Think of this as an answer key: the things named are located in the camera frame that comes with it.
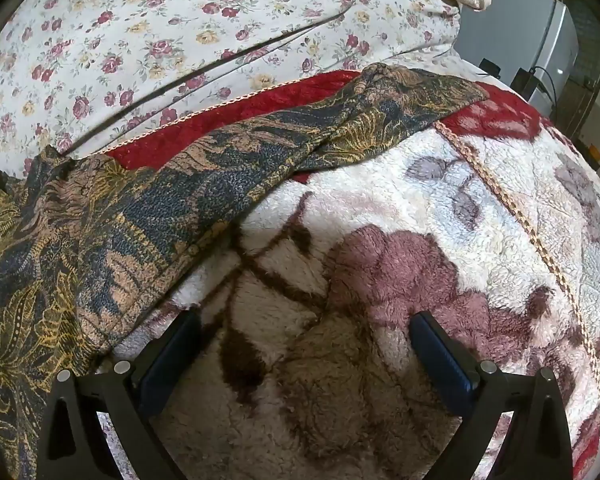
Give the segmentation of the dark gold patterned garment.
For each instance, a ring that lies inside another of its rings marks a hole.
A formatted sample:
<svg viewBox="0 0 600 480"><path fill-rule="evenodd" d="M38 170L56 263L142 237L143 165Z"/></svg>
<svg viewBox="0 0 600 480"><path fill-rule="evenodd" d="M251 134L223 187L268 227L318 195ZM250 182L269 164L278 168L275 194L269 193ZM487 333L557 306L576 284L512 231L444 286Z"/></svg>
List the dark gold patterned garment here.
<svg viewBox="0 0 600 480"><path fill-rule="evenodd" d="M0 466L35 475L52 381L129 335L230 225L292 174L356 164L483 101L474 82L373 64L240 101L184 148L133 169L54 148L0 172Z"/></svg>

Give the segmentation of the grey white appliance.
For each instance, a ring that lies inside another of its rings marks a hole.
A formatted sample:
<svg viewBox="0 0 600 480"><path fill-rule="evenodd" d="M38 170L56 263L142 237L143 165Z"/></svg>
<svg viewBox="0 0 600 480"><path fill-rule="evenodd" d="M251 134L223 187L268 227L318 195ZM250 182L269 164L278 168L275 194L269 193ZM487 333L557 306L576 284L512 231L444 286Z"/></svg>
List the grey white appliance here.
<svg viewBox="0 0 600 480"><path fill-rule="evenodd" d="M552 114L579 53L576 28L558 0L492 0L483 11L464 6L455 51Z"/></svg>

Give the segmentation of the white rose print bedsheet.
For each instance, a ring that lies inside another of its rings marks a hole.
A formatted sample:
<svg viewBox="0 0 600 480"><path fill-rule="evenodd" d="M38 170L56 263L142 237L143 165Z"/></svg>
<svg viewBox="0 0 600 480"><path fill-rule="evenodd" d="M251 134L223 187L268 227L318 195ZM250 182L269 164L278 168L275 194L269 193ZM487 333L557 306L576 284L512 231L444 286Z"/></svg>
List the white rose print bedsheet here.
<svg viewBox="0 0 600 480"><path fill-rule="evenodd" d="M330 70L434 65L459 30L452 0L23 0L0 31L0 171Z"/></svg>

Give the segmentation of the red white floral fleece blanket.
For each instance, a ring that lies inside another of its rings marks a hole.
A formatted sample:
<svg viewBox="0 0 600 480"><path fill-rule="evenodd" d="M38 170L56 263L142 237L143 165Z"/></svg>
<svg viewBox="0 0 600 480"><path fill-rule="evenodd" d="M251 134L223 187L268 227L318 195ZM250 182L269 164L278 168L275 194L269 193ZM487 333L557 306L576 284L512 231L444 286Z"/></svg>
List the red white floral fleece blanket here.
<svg viewBox="0 0 600 480"><path fill-rule="evenodd" d="M572 474L600 473L600 178L521 99L383 153L373 105L343 159L269 192L122 340L200 317L150 423L189 479L421 479L460 426L412 347L430 312L477 359L555 375Z"/></svg>

